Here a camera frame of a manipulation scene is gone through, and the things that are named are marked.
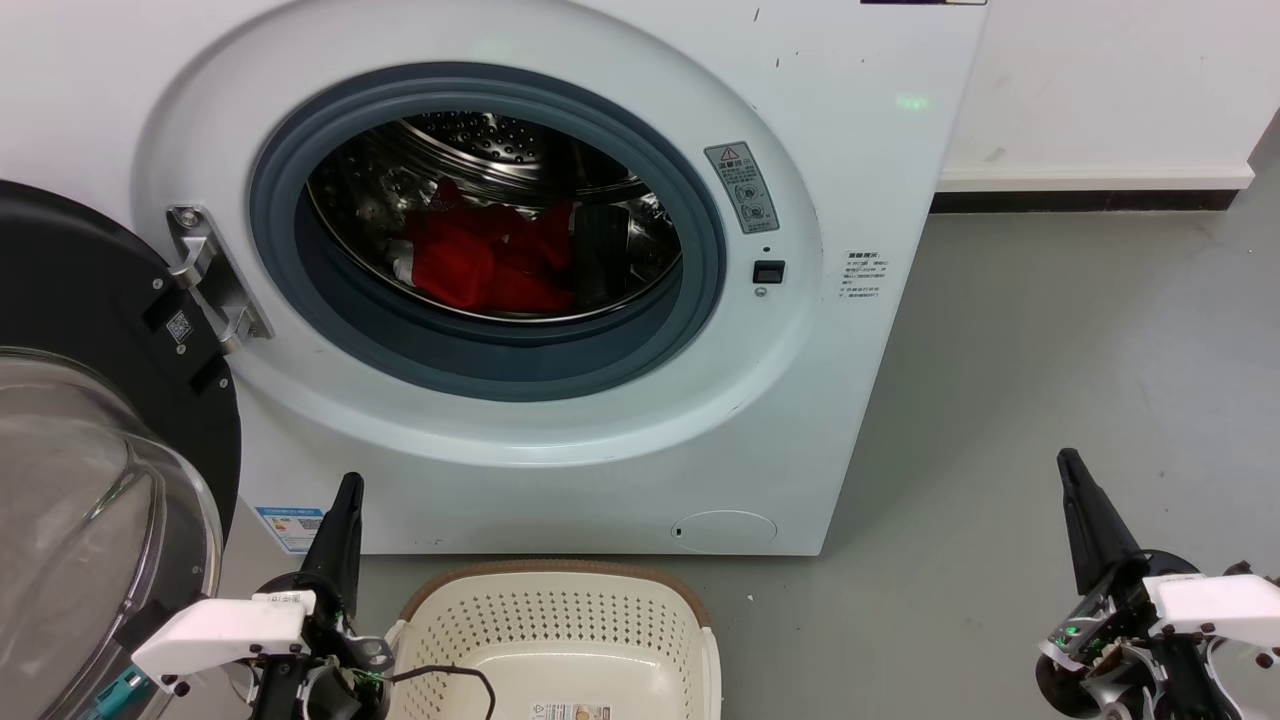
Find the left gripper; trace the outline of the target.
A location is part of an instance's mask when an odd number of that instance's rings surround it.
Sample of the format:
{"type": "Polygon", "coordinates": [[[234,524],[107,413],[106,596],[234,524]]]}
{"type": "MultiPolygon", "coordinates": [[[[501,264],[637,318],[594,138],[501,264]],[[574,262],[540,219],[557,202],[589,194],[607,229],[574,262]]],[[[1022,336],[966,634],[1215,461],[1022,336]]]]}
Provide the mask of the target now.
{"type": "Polygon", "coordinates": [[[250,720],[385,720],[394,664],[385,641],[353,629],[364,538],[365,479],[346,473],[306,553],[300,577],[276,577],[260,591],[311,592],[297,641],[253,650],[250,720]]]}

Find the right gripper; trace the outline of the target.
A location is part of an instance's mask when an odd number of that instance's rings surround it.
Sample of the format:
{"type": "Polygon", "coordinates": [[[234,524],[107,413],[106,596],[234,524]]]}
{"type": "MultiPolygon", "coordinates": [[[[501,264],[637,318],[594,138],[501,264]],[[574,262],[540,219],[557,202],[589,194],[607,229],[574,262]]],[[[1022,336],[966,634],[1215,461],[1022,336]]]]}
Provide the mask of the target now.
{"type": "Polygon", "coordinates": [[[1041,646],[1042,697],[1075,720],[1243,720],[1213,669],[1224,639],[1160,624],[1146,580],[1194,575],[1184,559],[1139,551],[1075,448],[1057,454],[1080,603],[1041,646]]]}

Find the red garment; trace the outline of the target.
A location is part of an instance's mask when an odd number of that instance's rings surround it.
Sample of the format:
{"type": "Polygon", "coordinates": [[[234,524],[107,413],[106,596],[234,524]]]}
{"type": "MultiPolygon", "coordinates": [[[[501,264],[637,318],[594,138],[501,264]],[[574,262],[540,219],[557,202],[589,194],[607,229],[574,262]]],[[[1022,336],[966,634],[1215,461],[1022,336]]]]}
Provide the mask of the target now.
{"type": "Polygon", "coordinates": [[[466,201],[440,179],[426,209],[406,217],[413,255],[410,281],[445,306],[470,313],[562,313],[568,283],[573,206],[556,202],[534,218],[504,204],[466,201]]]}

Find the cream perforated laundry basket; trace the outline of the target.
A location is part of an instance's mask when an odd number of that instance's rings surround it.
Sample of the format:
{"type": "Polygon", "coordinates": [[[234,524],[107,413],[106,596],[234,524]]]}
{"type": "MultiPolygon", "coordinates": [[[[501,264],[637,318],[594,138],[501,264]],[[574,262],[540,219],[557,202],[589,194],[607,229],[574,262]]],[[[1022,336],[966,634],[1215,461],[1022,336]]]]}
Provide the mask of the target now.
{"type": "Polygon", "coordinates": [[[535,703],[595,703],[614,720],[722,720],[710,615],[678,578],[568,559],[448,571],[388,641],[387,720],[529,720],[535,703]]]}

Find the silver metal door hinge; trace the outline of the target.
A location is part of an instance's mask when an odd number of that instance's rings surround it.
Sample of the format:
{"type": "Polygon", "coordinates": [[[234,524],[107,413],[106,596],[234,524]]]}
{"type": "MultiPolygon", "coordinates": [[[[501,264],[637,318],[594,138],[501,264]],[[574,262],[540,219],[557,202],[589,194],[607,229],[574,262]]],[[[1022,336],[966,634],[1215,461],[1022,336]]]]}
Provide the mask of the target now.
{"type": "Polygon", "coordinates": [[[174,205],[166,209],[165,220],[178,255],[170,274],[196,299],[221,351],[230,355],[252,341],[274,338],[209,210],[200,205],[174,205]]]}

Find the black-rimmed glass washer door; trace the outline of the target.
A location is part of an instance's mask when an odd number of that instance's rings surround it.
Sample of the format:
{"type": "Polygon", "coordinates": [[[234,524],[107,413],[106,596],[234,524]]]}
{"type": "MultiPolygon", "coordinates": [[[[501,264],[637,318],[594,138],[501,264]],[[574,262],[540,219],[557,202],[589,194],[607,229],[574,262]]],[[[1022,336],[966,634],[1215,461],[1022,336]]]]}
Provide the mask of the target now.
{"type": "Polygon", "coordinates": [[[0,179],[0,720],[78,720],[215,594],[241,445],[221,346],[161,256],[0,179]]]}

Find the stainless steel washer drum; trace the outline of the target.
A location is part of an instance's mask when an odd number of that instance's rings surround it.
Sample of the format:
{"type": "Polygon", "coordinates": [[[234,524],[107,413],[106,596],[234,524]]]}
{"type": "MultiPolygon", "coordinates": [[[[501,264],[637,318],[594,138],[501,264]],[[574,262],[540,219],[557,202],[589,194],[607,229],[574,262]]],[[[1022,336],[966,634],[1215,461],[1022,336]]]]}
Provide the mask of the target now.
{"type": "Polygon", "coordinates": [[[682,264],[668,211],[623,163],[558,129],[492,111],[430,111],[365,131],[315,168],[306,191],[332,241],[356,265],[416,302],[461,316],[593,319],[654,293],[682,264]],[[444,178],[472,205],[504,204],[529,218],[572,204],[570,310],[470,313],[411,283],[406,217],[426,209],[444,178]]]}

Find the blue and white energy label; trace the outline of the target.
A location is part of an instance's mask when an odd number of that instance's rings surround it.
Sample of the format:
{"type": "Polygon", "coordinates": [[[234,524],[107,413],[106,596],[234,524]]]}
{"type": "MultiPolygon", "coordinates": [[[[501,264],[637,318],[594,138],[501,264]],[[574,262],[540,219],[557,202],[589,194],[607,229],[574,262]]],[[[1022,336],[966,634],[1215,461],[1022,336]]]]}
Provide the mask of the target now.
{"type": "Polygon", "coordinates": [[[306,555],[325,512],[321,509],[259,506],[255,512],[287,553],[306,555]]]}

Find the grey rubber door gasket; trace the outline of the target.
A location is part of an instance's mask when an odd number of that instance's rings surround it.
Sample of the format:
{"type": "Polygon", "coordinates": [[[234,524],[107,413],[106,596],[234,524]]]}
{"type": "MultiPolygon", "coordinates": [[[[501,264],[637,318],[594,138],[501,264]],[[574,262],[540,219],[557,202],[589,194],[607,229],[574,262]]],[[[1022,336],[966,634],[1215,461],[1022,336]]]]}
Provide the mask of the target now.
{"type": "Polygon", "coordinates": [[[504,402],[594,395],[675,356],[710,318],[727,268],[724,228],[695,167],[640,118],[584,88],[515,68],[428,63],[347,79],[294,110],[253,173],[259,256],[292,307],[371,368],[428,389],[504,402]],[[492,111],[558,129],[623,163],[675,223],[682,264],[654,293],[593,319],[483,320],[403,296],[337,246],[308,201],[315,168],[340,145],[430,111],[492,111]]]}

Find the white front-load washing machine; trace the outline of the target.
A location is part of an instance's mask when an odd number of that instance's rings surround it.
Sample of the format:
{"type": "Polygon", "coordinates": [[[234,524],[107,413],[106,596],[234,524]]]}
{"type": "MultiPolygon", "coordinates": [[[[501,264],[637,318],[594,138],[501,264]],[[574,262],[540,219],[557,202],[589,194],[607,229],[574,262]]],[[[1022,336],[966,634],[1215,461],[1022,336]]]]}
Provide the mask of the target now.
{"type": "Polygon", "coordinates": [[[989,5],[859,0],[0,0],[0,181],[123,225],[209,210],[275,337],[224,357],[236,510],[325,511],[365,479],[366,553],[691,553],[695,512],[820,552],[989,5]],[[698,336],[594,395],[504,402],[399,380],[319,334],[262,264],[260,156],[312,97],[428,63],[584,88],[682,151],[727,268],[698,336]],[[746,142],[780,229],[745,234],[704,149],[746,142]],[[756,260],[786,261],[754,284],[756,260]]]}

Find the black baseboard strip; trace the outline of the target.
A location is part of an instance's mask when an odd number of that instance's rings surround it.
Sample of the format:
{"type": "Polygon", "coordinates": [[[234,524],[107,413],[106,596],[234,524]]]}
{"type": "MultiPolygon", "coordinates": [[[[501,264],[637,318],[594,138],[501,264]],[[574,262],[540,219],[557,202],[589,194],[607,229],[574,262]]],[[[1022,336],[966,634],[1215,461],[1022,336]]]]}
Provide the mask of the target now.
{"type": "Polygon", "coordinates": [[[932,214],[1226,211],[1239,190],[938,192],[932,214]]]}

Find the oval filter access cover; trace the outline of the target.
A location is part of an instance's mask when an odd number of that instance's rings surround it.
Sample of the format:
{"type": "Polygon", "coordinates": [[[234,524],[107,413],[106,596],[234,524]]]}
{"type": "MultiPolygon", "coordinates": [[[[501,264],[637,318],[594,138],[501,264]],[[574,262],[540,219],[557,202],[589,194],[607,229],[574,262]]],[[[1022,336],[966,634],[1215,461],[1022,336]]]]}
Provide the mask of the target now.
{"type": "Polygon", "coordinates": [[[777,537],[768,518],[741,510],[695,512],[671,528],[673,542],[692,553],[762,555],[777,537]]]}

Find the grey warning sticker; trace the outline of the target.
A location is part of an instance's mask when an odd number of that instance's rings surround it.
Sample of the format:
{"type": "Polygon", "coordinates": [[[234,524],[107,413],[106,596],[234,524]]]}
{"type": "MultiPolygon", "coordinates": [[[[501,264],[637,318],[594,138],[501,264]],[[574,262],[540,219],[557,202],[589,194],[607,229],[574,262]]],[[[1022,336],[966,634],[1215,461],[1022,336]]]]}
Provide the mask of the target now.
{"type": "Polygon", "coordinates": [[[713,145],[704,149],[733,214],[745,234],[780,229],[780,220],[762,169],[746,142],[713,145]]]}

